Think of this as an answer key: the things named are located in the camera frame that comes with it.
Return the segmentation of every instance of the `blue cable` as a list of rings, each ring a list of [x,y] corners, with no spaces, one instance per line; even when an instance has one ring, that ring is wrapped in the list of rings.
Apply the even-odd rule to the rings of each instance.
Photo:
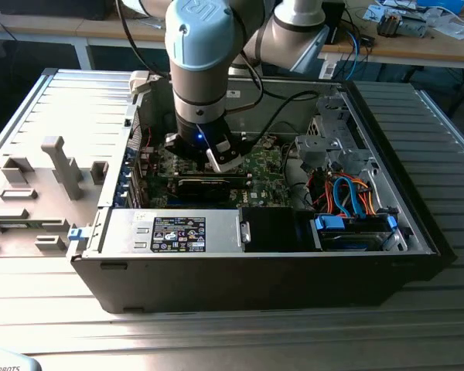
[[[346,216],[350,217],[349,211],[342,206],[339,200],[339,185],[342,181],[346,181],[349,184],[350,191],[350,200],[353,203],[354,213],[358,215],[361,219],[366,218],[366,213],[361,208],[361,205],[357,202],[357,188],[354,185],[353,181],[345,176],[338,178],[333,184],[333,200],[335,201],[336,206],[342,211]]]
[[[353,42],[354,42],[354,49],[356,50],[356,57],[354,58],[354,62],[353,62],[353,68],[350,70],[349,74],[347,75],[346,77],[346,80],[350,79],[351,76],[353,75],[354,73],[354,70],[356,69],[356,65],[357,65],[357,57],[359,56],[359,45],[357,45],[357,41],[356,41],[356,38],[354,37],[354,35],[352,33],[350,33],[349,31],[346,31],[349,36],[352,38]]]

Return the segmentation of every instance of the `motherboard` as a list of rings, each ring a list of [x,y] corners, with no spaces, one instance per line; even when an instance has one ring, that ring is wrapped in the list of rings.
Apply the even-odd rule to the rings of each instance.
[[[241,166],[217,174],[210,164],[200,168],[163,146],[155,147],[148,156],[146,173],[148,207],[290,206],[290,191],[282,174],[284,149],[276,138],[266,137],[244,156]]]

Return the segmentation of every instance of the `robotic arm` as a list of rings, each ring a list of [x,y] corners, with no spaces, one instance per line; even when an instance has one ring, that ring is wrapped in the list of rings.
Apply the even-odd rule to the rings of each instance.
[[[142,14],[165,16],[178,128],[165,147],[207,160],[215,172],[238,166],[247,152],[225,121],[228,69],[239,53],[302,73],[329,31],[321,0],[284,0],[274,11],[268,0],[123,1]]]

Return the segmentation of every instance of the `power supply label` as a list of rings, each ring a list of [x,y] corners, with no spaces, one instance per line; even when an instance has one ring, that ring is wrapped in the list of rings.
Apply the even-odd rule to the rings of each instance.
[[[154,253],[206,251],[206,218],[158,218],[153,222]]]

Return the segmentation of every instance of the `table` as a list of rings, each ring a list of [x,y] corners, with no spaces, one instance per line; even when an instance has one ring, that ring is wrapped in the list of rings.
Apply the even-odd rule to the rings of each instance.
[[[416,66],[441,66],[464,68],[464,40],[458,41],[430,29],[423,39],[400,36],[388,39],[377,35],[376,23],[358,19],[371,0],[347,0],[349,11],[361,32],[376,39],[373,52],[368,60],[376,63],[393,63]],[[0,22],[19,41],[41,43],[65,43],[73,45],[80,68],[92,70],[94,63],[90,46],[129,47],[118,17],[113,14],[104,21],[90,21],[76,18],[45,17],[30,15],[2,15]],[[164,49],[164,31],[147,26],[138,20],[128,20],[131,33],[140,48]],[[0,39],[11,37],[0,26]],[[326,45],[319,56],[325,62],[320,78],[331,78],[334,67],[347,58],[352,46],[343,36],[336,45]]]
[[[42,134],[59,130],[58,122],[36,119],[65,106],[54,99],[62,88],[107,112],[113,100],[130,100],[129,76],[45,72],[0,135],[0,158],[22,154],[10,144],[20,145],[34,125]],[[86,128],[98,125],[92,115],[87,121]],[[105,147],[110,155],[113,146]],[[71,148],[67,154],[82,168],[83,151]],[[379,308],[181,314],[103,311],[60,252],[0,258],[0,345],[35,356],[44,371],[464,370],[464,241],[454,248],[459,259],[450,268],[409,284]]]

